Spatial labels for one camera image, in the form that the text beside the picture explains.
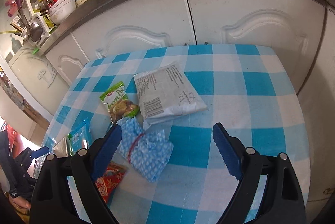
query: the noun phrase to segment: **plastic bag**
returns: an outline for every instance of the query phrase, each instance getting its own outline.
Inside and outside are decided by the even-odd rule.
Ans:
[[[113,123],[123,117],[134,117],[139,110],[139,106],[128,99],[123,81],[108,88],[100,96],[100,100],[106,106]]]
[[[108,202],[112,191],[121,182],[126,171],[127,168],[125,166],[110,161],[104,175],[96,180],[95,185],[105,203]]]
[[[134,80],[144,129],[207,108],[177,62],[136,74]]]
[[[69,151],[73,156],[81,148],[88,149],[92,145],[92,137],[89,127],[90,121],[85,119],[68,134]]]

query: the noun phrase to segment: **white plastic bag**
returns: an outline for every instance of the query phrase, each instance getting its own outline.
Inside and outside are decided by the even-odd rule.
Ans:
[[[207,109],[177,62],[134,75],[143,128]]]

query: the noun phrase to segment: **cabinet door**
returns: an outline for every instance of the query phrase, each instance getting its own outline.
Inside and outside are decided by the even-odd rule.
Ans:
[[[195,44],[186,0],[130,0],[98,15],[73,34],[90,60]]]
[[[311,155],[308,200],[329,198],[335,188],[335,15],[328,11],[326,30],[315,66],[298,99],[304,114]]]
[[[274,49],[296,91],[318,47],[325,9],[312,0],[188,0],[198,44]]]
[[[68,85],[72,84],[84,65],[89,62],[72,34],[54,46],[46,57]]]

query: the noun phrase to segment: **green pea package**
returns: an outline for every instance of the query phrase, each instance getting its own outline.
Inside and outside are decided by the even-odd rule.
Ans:
[[[113,123],[123,117],[134,117],[140,109],[137,104],[128,99],[123,81],[108,88],[100,96],[100,100],[106,106]]]

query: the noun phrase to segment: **white kitchen cabinet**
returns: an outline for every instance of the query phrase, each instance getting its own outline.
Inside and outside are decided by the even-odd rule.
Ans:
[[[198,44],[270,46],[296,91],[318,47],[325,9],[312,0],[188,0]]]
[[[72,33],[53,47],[46,57],[68,85],[89,62]]]
[[[28,93],[54,115],[69,86],[44,55],[32,54],[34,49],[24,44],[8,65]]]
[[[130,0],[73,32],[90,60],[155,47],[195,45],[186,0]]]
[[[328,11],[315,65],[298,95],[308,134],[311,185],[308,200],[329,198],[335,188],[335,15]]]

